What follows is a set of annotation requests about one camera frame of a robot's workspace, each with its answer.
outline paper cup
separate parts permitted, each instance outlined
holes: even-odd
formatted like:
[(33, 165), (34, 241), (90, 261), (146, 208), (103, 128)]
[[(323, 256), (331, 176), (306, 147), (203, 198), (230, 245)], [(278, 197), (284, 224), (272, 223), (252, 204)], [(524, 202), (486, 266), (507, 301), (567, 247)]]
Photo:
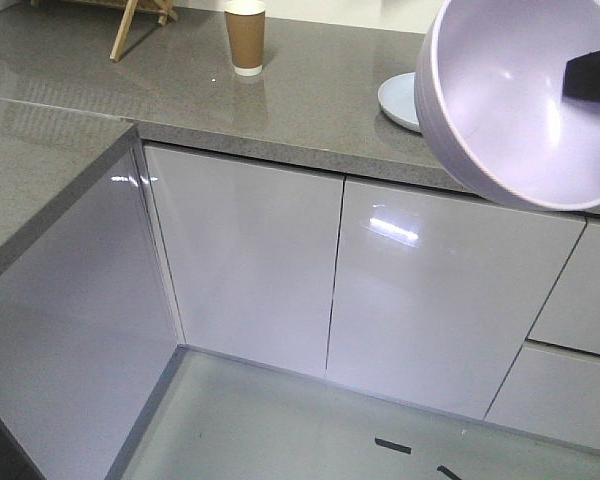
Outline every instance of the paper cup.
[(265, 3), (231, 0), (225, 4), (224, 11), (236, 73), (244, 76), (259, 74), (264, 51)]

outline lavender bowl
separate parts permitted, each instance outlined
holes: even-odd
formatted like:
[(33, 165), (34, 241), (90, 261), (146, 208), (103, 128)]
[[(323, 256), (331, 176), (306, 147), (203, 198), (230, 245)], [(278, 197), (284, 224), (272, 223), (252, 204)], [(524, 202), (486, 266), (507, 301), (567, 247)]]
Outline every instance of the lavender bowl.
[(477, 194), (533, 210), (600, 204), (600, 103), (563, 97), (566, 62), (600, 50), (593, 0), (446, 0), (415, 103), (425, 140)]

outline kitchen cabinet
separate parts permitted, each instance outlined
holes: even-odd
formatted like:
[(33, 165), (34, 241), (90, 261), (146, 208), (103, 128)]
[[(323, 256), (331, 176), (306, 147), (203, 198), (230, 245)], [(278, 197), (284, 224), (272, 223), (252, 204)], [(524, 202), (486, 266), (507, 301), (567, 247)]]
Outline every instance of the kitchen cabinet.
[(347, 181), (327, 379), (482, 419), (583, 227)]
[(47, 480), (104, 479), (174, 349), (132, 154), (0, 276), (0, 418)]
[(600, 358), (526, 345), (487, 421), (600, 450)]
[(600, 222), (590, 221), (530, 338), (600, 355)]
[(186, 343), (323, 376), (343, 178), (145, 155)]

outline kitchen counter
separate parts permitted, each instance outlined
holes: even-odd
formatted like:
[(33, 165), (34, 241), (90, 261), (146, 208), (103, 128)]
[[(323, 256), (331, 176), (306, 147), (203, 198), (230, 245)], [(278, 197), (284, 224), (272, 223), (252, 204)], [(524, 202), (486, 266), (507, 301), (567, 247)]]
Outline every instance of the kitchen counter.
[(0, 274), (134, 141), (127, 122), (0, 100)]
[(268, 19), (263, 73), (233, 73), (221, 13), (134, 17), (108, 59), (120, 12), (41, 2), (0, 13), (0, 98), (133, 120), (147, 140), (462, 190), (420, 135), (380, 111), (377, 89), (415, 69), (420, 34)]
[(119, 11), (0, 12), (0, 273), (128, 148), (120, 119), (145, 140), (466, 193), (378, 106), (422, 35), (270, 18), (249, 79), (233, 73), (222, 14), (179, 13), (166, 27), (137, 14), (114, 64)]

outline gray floor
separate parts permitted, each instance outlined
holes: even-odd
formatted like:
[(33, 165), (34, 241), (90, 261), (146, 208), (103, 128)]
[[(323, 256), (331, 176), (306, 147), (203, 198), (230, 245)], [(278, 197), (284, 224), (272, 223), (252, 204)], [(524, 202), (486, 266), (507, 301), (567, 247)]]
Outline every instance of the gray floor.
[(600, 457), (190, 351), (123, 478), (594, 480)]

